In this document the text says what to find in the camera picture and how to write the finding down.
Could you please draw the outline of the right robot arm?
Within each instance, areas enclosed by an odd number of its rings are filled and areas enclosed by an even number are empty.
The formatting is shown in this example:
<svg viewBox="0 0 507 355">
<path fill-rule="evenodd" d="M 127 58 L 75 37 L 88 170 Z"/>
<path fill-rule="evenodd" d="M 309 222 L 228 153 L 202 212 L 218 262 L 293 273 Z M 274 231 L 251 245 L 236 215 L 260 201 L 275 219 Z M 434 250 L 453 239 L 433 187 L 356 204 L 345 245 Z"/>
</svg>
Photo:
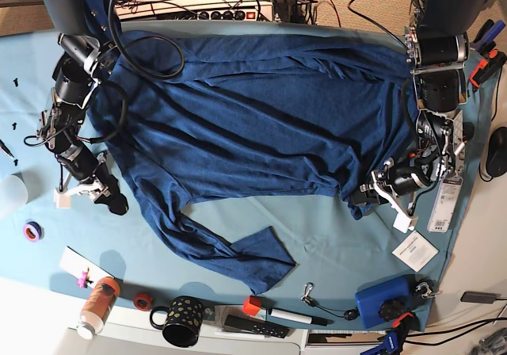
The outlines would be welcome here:
<svg viewBox="0 0 507 355">
<path fill-rule="evenodd" d="M 102 59 L 113 49 L 108 30 L 110 0 L 43 0 L 63 54 L 53 71 L 48 109 L 40 116 L 40 128 L 25 138 L 29 147 L 46 147 L 60 165 L 60 183 L 54 191 L 57 208 L 68 208 L 73 195 L 86 195 L 94 204 L 104 204 L 115 215 L 128 211 L 116 177 L 110 174 L 104 154 L 94 155 L 91 143 L 111 139 L 109 133 L 86 139 L 78 133 L 86 110 L 101 85 L 122 89 L 106 81 Z"/>
</svg>

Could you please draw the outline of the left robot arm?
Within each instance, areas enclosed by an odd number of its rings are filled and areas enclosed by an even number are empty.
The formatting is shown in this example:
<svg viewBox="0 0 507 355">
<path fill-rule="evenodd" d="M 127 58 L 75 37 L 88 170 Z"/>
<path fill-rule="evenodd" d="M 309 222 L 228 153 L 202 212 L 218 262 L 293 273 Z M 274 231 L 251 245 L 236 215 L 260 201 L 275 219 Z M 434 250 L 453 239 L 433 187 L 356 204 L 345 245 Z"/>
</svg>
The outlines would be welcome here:
<svg viewBox="0 0 507 355">
<path fill-rule="evenodd" d="M 402 86 L 402 111 L 415 149 L 401 162 L 374 170 L 349 198 L 353 206 L 418 198 L 458 174 L 454 118 L 467 101 L 464 64 L 471 50 L 467 30 L 486 0 L 411 0 L 403 41 L 411 77 Z"/>
</svg>

